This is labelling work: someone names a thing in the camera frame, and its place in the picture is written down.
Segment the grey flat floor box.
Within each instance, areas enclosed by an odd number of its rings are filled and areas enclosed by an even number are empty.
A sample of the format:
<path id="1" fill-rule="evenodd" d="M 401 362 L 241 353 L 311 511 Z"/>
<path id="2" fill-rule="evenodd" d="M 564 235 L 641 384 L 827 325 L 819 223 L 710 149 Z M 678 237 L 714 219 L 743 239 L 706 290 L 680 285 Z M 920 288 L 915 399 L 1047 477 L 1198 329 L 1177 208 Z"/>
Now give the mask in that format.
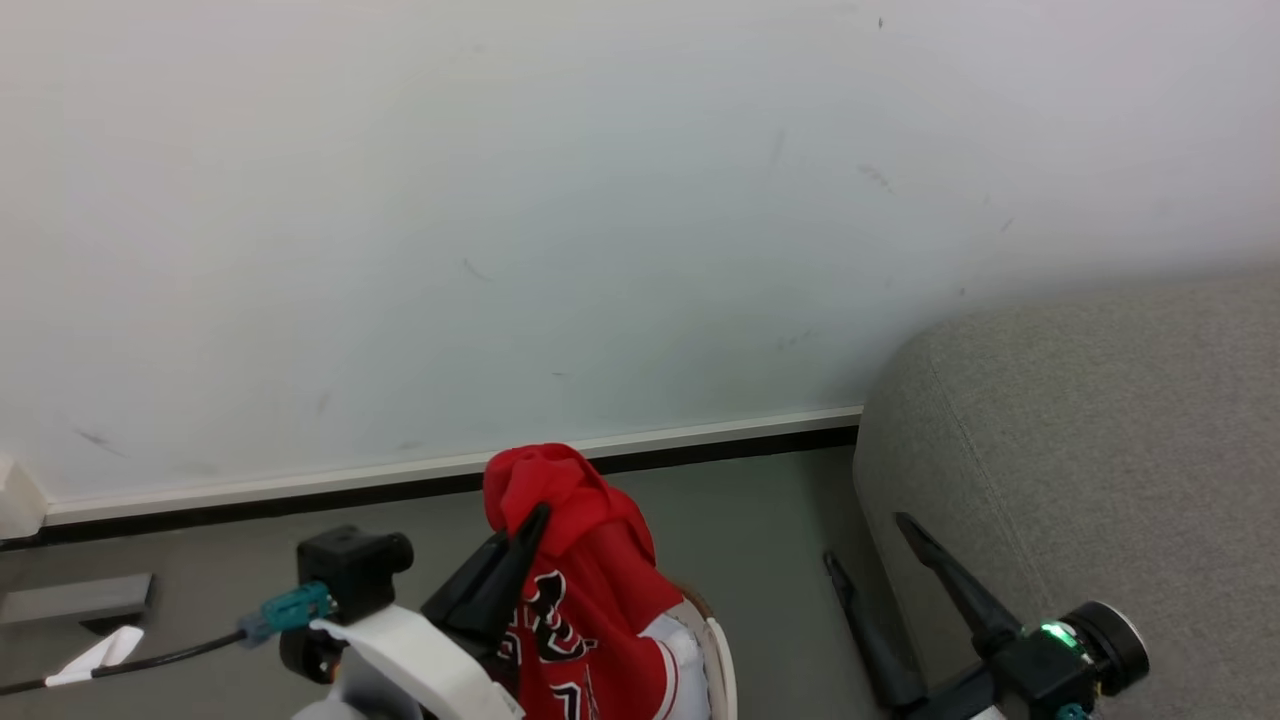
<path id="1" fill-rule="evenodd" d="M 95 635 L 136 625 L 148 612 L 156 575 L 140 573 L 0 594 L 0 626 L 74 623 Z"/>

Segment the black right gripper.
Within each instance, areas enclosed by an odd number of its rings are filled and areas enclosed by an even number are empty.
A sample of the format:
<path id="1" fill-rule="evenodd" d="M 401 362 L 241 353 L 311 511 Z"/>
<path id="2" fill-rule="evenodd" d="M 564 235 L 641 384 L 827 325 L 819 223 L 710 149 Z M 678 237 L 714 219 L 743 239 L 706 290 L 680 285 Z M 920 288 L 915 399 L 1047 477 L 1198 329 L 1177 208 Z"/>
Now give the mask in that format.
<path id="1" fill-rule="evenodd" d="M 916 560 L 938 578 L 972 633 L 979 659 L 960 680 L 927 696 L 878 628 L 835 552 L 823 564 L 881 707 L 905 720 L 1093 720 L 1100 666 L 1085 634 L 1064 620 L 1023 624 L 909 512 L 895 523 Z"/>

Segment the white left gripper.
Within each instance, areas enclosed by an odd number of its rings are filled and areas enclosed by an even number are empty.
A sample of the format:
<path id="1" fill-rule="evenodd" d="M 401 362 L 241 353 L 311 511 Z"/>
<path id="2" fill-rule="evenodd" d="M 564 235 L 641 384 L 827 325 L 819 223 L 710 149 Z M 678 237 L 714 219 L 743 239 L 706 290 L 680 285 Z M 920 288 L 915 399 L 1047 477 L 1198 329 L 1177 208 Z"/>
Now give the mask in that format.
<path id="1" fill-rule="evenodd" d="M 351 625 L 311 621 L 347 647 L 326 697 L 292 720 L 525 720 L 465 650 L 520 661 L 518 607 L 550 515 L 549 503 L 536 503 L 517 529 L 483 542 L 422 603 L 422 616 L 392 605 Z"/>

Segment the red basketball jersey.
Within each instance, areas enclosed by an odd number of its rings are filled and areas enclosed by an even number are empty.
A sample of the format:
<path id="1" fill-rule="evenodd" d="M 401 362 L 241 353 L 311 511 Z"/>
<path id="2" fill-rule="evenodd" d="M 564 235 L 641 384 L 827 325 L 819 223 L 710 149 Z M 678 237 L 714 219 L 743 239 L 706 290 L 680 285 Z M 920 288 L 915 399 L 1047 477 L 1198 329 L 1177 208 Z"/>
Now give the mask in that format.
<path id="1" fill-rule="evenodd" d="M 567 445 L 530 445 L 490 460 L 483 498 L 494 530 L 550 511 L 502 648 L 525 720 L 712 720 L 698 610 L 623 491 Z"/>

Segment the white rounded object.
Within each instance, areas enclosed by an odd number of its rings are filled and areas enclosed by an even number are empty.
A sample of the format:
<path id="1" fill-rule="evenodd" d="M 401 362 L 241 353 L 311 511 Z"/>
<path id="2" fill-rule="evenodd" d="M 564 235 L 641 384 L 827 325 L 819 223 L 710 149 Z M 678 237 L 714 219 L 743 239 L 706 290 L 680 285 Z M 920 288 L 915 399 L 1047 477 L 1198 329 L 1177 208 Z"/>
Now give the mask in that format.
<path id="1" fill-rule="evenodd" d="M 44 527 L 49 501 L 28 473 L 0 454 L 0 541 L 36 536 Z"/>

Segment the grey fabric sofa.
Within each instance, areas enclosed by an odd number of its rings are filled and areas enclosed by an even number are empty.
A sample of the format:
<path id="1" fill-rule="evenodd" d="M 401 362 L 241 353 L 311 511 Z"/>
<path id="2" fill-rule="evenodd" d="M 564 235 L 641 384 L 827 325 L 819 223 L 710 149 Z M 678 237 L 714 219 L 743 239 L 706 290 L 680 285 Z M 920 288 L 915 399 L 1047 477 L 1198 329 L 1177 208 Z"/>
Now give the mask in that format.
<path id="1" fill-rule="evenodd" d="M 854 486 L 932 685 L 965 623 L 911 514 L 1018 618 L 1093 600 L 1149 675 L 1107 720 L 1280 720 L 1280 272 L 938 324 L 874 383 Z"/>

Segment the white plastic laundry basket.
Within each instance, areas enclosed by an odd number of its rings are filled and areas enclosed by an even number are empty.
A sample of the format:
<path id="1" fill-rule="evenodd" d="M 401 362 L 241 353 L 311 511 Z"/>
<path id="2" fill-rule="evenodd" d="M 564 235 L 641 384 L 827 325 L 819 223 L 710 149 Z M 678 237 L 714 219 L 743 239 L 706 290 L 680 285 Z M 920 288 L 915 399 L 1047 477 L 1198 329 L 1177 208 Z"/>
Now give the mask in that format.
<path id="1" fill-rule="evenodd" d="M 705 598 L 691 585 L 677 583 L 684 602 L 671 614 L 695 637 L 708 684 L 710 720 L 739 720 L 739 688 L 724 629 Z"/>

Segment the white and black baseboard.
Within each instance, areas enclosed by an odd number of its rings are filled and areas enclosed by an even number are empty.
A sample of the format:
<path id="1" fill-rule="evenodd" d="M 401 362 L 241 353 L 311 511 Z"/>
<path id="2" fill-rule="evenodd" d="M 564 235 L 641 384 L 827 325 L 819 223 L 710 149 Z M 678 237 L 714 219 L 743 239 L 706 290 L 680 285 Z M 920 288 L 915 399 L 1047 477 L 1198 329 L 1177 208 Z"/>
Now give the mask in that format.
<path id="1" fill-rule="evenodd" d="M 602 474 L 852 446 L 860 405 L 573 442 Z M 50 503 L 38 530 L 0 552 L 287 518 L 477 491 L 492 454 Z"/>

